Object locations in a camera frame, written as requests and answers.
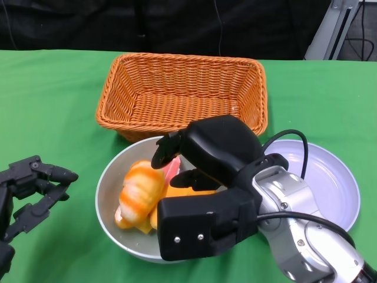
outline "wire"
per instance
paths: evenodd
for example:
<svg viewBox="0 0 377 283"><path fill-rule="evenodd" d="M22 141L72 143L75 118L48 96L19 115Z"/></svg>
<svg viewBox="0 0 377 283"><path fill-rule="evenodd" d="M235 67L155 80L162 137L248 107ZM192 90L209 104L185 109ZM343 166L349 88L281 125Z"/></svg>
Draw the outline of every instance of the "wire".
<svg viewBox="0 0 377 283"><path fill-rule="evenodd" d="M362 38L349 38L348 35L347 35L347 36L346 36L346 40L348 40L349 45L352 47L352 49L354 50L354 52L356 53L356 55L361 59L361 56L360 56L359 53L355 50L355 48L354 48L353 45L350 43L350 41L352 41L352 40L354 40L354 41L361 41L361 40L363 40L363 39L362 39ZM372 55L374 49L375 49L375 44L374 44L373 41L371 41L371 40L364 39L364 41L370 43L370 44L371 44L371 47L372 47L371 51L369 52L368 57L367 57L366 60L365 60L365 61L368 61L368 60L370 59L370 57L371 57L371 55Z"/></svg>
<svg viewBox="0 0 377 283"><path fill-rule="evenodd" d="M346 40L348 40L348 44L349 46L351 46L351 48L353 49L353 51L356 53L356 55L360 58L361 60L361 56L359 55L358 51L356 50L355 47L353 47L353 45L351 44L351 40L349 40L349 37L348 37L348 34L346 34Z"/></svg>
<svg viewBox="0 0 377 283"><path fill-rule="evenodd" d="M5 18L6 18L6 23L8 25L8 32L9 32L9 37L11 38L11 42L12 42L12 45L13 45L13 48L15 50L18 50L17 49L17 45L16 43L14 42L14 39L13 39L13 35L12 35L12 29L11 29L11 22L9 20L9 16L8 16L8 12L6 10L6 6L5 6L5 3L4 3L4 0L1 0L1 3L2 3L2 6L4 8L4 13L5 13Z"/></svg>
<svg viewBox="0 0 377 283"><path fill-rule="evenodd" d="M356 16L358 15L358 13L359 13L359 11L360 11L361 6L362 6L362 4L359 5L358 10L356 11L355 15L353 16L350 25L351 25L351 24L353 23L353 21L356 19Z"/></svg>
<svg viewBox="0 0 377 283"><path fill-rule="evenodd" d="M338 226L337 224L331 221L328 221L327 219L323 219L318 216L314 216L314 215L310 215L306 213L300 213L300 212L293 212L293 211L280 211L280 212L272 212L272 213L258 215L257 221L265 221L265 220L276 219L276 218L296 218L296 219L303 219L307 221L316 222L318 224L325 226L332 232L339 234L347 242L349 242L350 245L355 247L355 242L342 227Z"/></svg>
<svg viewBox="0 0 377 283"><path fill-rule="evenodd" d="M300 132L300 131L297 131L297 130L284 130L284 131L281 131L280 133L278 134L275 134L271 139L269 139L262 147L262 152L265 152L266 149L275 141L277 140L278 138L282 137L282 136L285 136L286 134L297 134L301 139L302 139L302 143L304 144L304 161L302 163L302 171L301 171L301 179L304 179L305 178L305 174L306 174L306 166L307 166L307 158L308 158L308 155L309 155L309 147L307 145L307 139L306 139L306 136Z"/></svg>
<svg viewBox="0 0 377 283"><path fill-rule="evenodd" d="M362 43L361 43L361 61L364 61L364 46L365 46L365 30L364 30L364 11L365 11L365 0L362 2L363 10L361 11L361 32L362 32Z"/></svg>
<svg viewBox="0 0 377 283"><path fill-rule="evenodd" d="M216 0L213 0L214 2L214 8L216 10L217 20L220 24L220 37L219 37L219 56L221 57L221 41L223 40L223 23L221 22L219 10L217 9Z"/></svg>

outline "pink food item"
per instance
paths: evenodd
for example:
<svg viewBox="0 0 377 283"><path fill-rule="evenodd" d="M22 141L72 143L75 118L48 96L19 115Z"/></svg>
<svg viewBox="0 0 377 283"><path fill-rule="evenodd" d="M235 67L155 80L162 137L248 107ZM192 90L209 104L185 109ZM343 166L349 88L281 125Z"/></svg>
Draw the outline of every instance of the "pink food item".
<svg viewBox="0 0 377 283"><path fill-rule="evenodd" d="M179 174L179 167L181 166L181 160L179 156L174 158L168 165L163 167L165 174L165 187L170 183L170 180Z"/></svg>

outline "green tablecloth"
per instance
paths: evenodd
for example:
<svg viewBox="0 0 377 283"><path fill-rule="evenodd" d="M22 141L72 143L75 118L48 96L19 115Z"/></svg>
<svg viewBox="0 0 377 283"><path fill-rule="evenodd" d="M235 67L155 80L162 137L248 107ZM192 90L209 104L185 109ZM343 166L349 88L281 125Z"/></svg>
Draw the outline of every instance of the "green tablecloth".
<svg viewBox="0 0 377 283"><path fill-rule="evenodd" d="M95 188L108 162L128 143L94 118L116 52L0 51L0 169L34 154L80 176L69 201L13 242L16 255L4 283L43 282L289 282L261 236L216 258L177 265L136 259L102 231ZM351 230L377 268L377 64L263 61L269 93L265 137L294 128L340 157L358 181L362 207ZM40 196L16 201L15 209Z"/></svg>

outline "white bowl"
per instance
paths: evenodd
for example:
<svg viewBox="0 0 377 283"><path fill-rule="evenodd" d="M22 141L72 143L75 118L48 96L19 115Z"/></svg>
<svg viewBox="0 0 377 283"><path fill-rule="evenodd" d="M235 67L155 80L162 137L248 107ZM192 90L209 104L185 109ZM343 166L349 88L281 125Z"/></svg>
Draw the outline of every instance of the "white bowl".
<svg viewBox="0 0 377 283"><path fill-rule="evenodd" d="M156 141L162 137L152 137L139 141L121 153L107 165L97 185L95 194L95 210L100 224L114 243L128 253L145 261L161 264L167 262L161 258L158 247L157 233L146 235L136 228L122 230L114 223L114 213L119 205L119 194L123 187L124 175L136 161L151 160L157 150ZM181 170L190 170L194 167L182 156Z"/></svg>

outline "wicker basket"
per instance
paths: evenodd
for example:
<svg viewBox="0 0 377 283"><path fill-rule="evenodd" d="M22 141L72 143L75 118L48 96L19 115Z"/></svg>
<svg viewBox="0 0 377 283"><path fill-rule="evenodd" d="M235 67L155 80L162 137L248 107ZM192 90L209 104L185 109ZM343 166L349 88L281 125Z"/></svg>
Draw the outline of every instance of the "wicker basket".
<svg viewBox="0 0 377 283"><path fill-rule="evenodd" d="M115 59L97 108L101 126L131 142L232 114L256 134L267 127L266 77L251 59L130 53Z"/></svg>

